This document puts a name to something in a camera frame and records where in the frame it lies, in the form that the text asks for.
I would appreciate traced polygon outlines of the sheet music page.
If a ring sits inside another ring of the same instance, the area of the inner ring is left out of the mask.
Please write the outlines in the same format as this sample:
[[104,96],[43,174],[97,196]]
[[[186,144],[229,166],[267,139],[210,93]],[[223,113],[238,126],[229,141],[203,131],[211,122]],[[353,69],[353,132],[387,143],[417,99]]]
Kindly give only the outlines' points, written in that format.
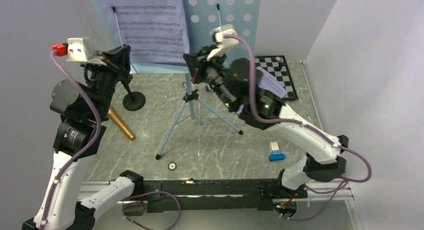
[[262,67],[256,67],[257,78],[259,78],[258,87],[264,90],[268,90],[278,96],[280,99],[288,94],[288,91],[284,86],[273,76],[271,73],[266,71]]

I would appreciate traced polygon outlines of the gold microphone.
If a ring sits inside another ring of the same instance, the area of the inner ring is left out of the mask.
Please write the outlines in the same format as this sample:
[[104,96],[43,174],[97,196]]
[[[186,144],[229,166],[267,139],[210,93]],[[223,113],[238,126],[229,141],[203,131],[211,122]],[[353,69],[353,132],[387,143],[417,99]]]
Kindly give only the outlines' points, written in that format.
[[113,123],[121,130],[121,132],[130,140],[134,141],[136,135],[133,131],[127,126],[127,124],[118,116],[113,107],[109,107],[108,117],[113,121]]

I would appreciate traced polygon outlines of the black white chessboard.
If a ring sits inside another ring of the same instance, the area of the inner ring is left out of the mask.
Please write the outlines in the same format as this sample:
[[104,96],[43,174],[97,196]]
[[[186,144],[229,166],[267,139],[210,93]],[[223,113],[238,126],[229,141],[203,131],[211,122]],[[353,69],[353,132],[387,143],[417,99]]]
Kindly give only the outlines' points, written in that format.
[[[275,57],[281,57],[282,61],[277,62]],[[271,73],[284,86],[288,91],[288,94],[283,97],[284,100],[294,101],[299,99],[285,56],[255,56],[255,65]]]

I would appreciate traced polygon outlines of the black microphone stand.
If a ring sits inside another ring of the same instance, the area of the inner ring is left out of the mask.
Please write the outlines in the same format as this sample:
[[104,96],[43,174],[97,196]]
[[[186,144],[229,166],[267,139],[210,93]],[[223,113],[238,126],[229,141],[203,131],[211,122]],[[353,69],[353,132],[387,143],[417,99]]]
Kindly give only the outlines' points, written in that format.
[[145,95],[138,91],[131,91],[128,82],[121,81],[121,84],[127,91],[127,94],[122,100],[122,105],[124,108],[128,111],[140,110],[146,103]]

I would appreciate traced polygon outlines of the small round table insert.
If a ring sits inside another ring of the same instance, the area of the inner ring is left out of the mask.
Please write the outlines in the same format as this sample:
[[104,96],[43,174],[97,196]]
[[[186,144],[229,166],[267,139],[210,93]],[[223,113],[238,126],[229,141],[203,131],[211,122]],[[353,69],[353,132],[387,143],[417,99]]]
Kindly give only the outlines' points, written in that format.
[[176,164],[175,162],[170,162],[170,163],[168,164],[168,169],[169,169],[170,171],[174,171],[174,170],[176,170],[176,168],[177,168],[177,164]]

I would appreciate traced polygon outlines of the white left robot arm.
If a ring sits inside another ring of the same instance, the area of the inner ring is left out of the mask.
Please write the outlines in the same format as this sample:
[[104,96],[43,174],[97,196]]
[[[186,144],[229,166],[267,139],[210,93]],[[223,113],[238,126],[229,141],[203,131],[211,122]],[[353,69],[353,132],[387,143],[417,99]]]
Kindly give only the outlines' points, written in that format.
[[52,91],[50,109],[61,118],[53,143],[53,167],[39,211],[22,224],[23,229],[92,229],[118,201],[143,195],[143,177],[126,170],[94,195],[78,198],[84,175],[106,131],[103,122],[108,120],[116,85],[129,88],[130,52],[129,45],[95,51],[92,46],[76,44],[74,39],[52,47],[51,60],[65,56],[80,64],[86,83],[65,72],[65,79]]

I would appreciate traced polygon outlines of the sheet music pages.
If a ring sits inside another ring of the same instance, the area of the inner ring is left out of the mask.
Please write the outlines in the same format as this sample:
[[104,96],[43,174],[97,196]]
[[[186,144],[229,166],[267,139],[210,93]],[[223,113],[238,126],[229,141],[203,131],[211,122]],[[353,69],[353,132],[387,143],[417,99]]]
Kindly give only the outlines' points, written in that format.
[[133,63],[181,64],[190,50],[183,0],[95,0],[112,40]]

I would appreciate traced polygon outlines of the blue white toy brick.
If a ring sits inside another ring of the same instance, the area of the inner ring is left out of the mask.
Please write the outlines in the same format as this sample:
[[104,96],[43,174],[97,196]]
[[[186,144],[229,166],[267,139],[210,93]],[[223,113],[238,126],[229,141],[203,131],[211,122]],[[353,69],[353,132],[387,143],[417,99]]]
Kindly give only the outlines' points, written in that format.
[[286,158],[285,154],[281,152],[277,142],[275,142],[275,141],[271,142],[269,144],[269,149],[270,149],[270,155],[268,157],[268,160],[270,162],[281,161],[281,160],[284,160]]

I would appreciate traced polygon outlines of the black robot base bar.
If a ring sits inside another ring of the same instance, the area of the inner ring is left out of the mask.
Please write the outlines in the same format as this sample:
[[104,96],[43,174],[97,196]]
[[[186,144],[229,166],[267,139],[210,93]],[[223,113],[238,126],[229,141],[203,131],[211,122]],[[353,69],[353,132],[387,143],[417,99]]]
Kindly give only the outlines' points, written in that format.
[[272,210],[275,203],[306,199],[307,191],[299,187],[287,192],[275,178],[220,180],[145,180],[142,192],[148,213],[171,210],[244,209]]

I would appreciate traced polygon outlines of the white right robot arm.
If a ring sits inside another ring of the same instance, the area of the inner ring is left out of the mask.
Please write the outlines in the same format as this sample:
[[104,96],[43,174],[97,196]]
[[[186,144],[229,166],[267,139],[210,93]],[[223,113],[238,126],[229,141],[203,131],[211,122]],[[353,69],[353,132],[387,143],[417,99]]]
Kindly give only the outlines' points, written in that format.
[[208,58],[213,47],[203,47],[197,54],[183,54],[191,81],[207,83],[230,112],[237,112],[247,125],[280,134],[300,147],[306,155],[295,165],[283,169],[276,183],[277,194],[289,197],[310,180],[330,182],[346,171],[347,161],[341,157],[344,136],[328,135],[302,118],[281,97],[260,87],[261,70],[255,57],[234,60],[229,68],[225,55]]

